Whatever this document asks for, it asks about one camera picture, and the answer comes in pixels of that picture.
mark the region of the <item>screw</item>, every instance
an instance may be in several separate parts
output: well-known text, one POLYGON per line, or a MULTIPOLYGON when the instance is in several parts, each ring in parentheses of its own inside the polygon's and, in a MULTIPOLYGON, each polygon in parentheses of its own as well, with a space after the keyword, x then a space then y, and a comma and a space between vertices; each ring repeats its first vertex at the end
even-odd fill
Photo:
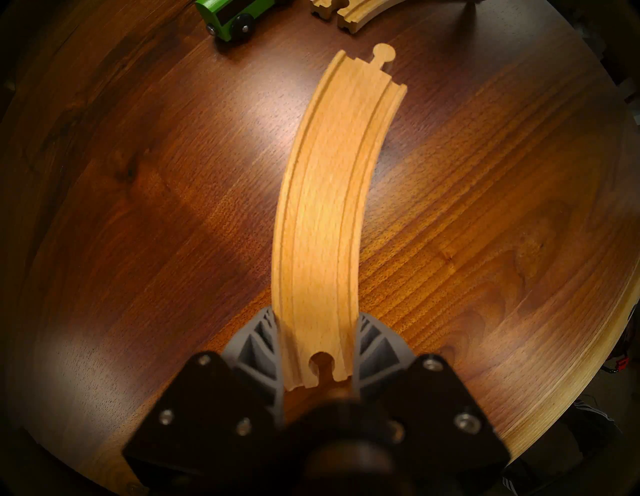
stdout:
POLYGON ((480 419, 470 413, 459 413, 453 418, 453 423, 462 432, 467 434, 478 434, 482 428, 480 419))
POLYGON ((400 444, 404 440, 404 427, 400 422, 396 422, 395 420, 390 420, 388 424, 393 432, 391 434, 391 441, 393 441, 394 444, 400 444))
POLYGON ((238 422, 238 425, 236 426, 236 433, 239 436, 246 436, 251 434, 251 421, 246 417, 240 420, 240 422, 238 422))
POLYGON ((171 410, 163 410, 160 412, 158 419, 162 425, 168 426, 173 422, 173 412, 171 410))
POLYGON ((435 358, 426 358, 423 361, 422 366, 431 372, 442 372, 443 369, 442 362, 435 358))

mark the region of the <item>wood grain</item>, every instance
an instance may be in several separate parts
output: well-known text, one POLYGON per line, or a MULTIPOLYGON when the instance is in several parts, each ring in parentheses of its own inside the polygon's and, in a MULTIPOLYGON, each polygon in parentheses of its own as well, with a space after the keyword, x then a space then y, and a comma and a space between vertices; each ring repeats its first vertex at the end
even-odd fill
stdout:
POLYGON ((360 310, 446 356, 512 454, 558 418, 638 295, 640 137, 546 2, 405 1, 353 36, 297 2, 216 47, 187 1, 70 0, 0 123, 17 423, 136 493, 119 452, 137 423, 271 301, 278 192, 323 71, 380 42, 410 91, 367 198, 360 310))
POLYGON ((370 63, 339 51, 296 134, 273 232, 271 297, 286 390, 318 386, 311 357, 333 357, 333 378, 353 373, 360 234, 382 142, 406 86, 381 71, 396 54, 373 47, 370 63))

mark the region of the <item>gray 3d printed part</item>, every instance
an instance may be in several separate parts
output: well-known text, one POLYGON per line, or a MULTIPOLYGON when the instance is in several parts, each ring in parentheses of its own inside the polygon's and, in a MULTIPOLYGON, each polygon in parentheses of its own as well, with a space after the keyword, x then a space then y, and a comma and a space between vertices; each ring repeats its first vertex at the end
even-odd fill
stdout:
MULTIPOLYGON (((357 398, 377 393, 415 360, 404 340, 369 314, 360 313, 353 354, 351 388, 357 398)), ((221 354, 227 365, 253 387, 267 404, 278 427, 284 425, 282 357, 271 307, 260 310, 242 327, 221 354)))
POLYGON ((271 307, 260 310, 236 332, 220 356, 237 375, 252 384, 265 400, 275 425, 282 427, 282 357, 271 307))
POLYGON ((415 360, 407 343, 375 317, 360 313, 356 327, 351 388, 356 397, 377 393, 415 360))

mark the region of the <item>floor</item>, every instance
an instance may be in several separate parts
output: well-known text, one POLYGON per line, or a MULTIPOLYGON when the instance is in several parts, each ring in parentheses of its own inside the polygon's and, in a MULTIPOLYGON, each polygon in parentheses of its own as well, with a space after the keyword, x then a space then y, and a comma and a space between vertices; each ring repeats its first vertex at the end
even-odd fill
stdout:
MULTIPOLYGON (((585 403, 604 411, 616 421, 631 446, 640 446, 640 342, 636 339, 629 352, 629 366, 618 374, 598 371, 579 396, 585 403)), ((615 360, 606 362, 615 367, 615 360)), ((637 465, 638 453, 625 458, 624 463, 637 465)), ((554 424, 522 458, 536 475, 548 478, 566 472, 582 459, 573 436, 562 424, 554 424)), ((485 493, 487 496, 508 496, 512 493, 501 483, 485 493)))

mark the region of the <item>wooden table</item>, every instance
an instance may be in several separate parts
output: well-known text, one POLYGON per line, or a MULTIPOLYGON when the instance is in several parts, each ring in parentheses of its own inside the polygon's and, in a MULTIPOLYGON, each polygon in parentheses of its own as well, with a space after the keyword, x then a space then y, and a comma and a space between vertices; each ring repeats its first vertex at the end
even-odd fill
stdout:
POLYGON ((513 456, 638 297, 640 137, 546 2, 408 0, 356 36, 308 10, 217 48, 187 1, 71 0, 20 60, 0 125, 6 404, 122 494, 120 449, 158 394, 270 302, 284 166, 339 49, 390 43, 409 88, 369 194, 361 309, 443 354, 513 456))

